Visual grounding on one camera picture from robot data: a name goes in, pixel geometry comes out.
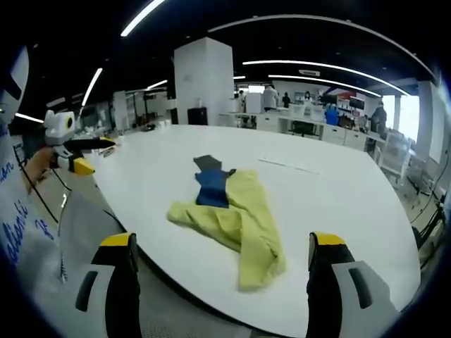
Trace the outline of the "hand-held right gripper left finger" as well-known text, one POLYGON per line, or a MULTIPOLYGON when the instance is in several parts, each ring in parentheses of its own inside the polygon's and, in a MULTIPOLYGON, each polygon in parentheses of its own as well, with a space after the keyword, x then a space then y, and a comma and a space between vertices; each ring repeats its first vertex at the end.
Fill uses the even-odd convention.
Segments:
POLYGON ((141 337, 136 234, 107 237, 58 301, 60 337, 141 337))

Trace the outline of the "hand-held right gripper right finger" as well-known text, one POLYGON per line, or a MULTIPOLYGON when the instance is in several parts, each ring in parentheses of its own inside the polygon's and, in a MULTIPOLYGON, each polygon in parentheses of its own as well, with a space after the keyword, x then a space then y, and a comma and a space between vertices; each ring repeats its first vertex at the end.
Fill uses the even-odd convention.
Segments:
POLYGON ((307 337, 382 337, 399 311, 387 283, 337 235, 309 234, 307 337))

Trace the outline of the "person's left hand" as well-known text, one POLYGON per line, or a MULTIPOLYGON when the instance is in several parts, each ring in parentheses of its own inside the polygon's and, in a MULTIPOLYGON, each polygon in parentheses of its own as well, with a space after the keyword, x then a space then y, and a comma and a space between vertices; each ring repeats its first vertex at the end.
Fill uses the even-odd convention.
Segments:
POLYGON ((54 150, 46 146, 37 151, 27 162, 22 175, 28 194, 55 161, 54 150))

